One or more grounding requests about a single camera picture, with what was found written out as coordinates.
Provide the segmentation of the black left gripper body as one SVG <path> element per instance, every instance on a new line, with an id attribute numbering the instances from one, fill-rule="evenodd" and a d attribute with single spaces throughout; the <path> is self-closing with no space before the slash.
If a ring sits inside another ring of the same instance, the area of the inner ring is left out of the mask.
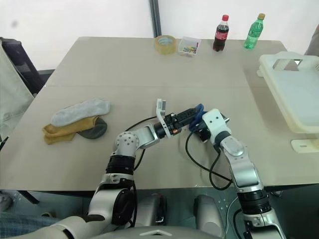
<path id="1" fill-rule="evenodd" d="M 169 133 L 180 133 L 180 130 L 174 125 L 177 122 L 175 113 L 168 114 L 164 117 L 164 122 Z"/>

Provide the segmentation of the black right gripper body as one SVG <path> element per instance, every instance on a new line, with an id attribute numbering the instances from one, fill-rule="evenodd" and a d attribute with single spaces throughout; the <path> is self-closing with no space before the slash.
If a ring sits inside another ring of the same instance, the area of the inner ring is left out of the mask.
<path id="1" fill-rule="evenodd" d="M 197 124 L 195 126 L 195 134 L 203 143 L 207 142 L 211 137 L 211 133 L 205 124 Z"/>

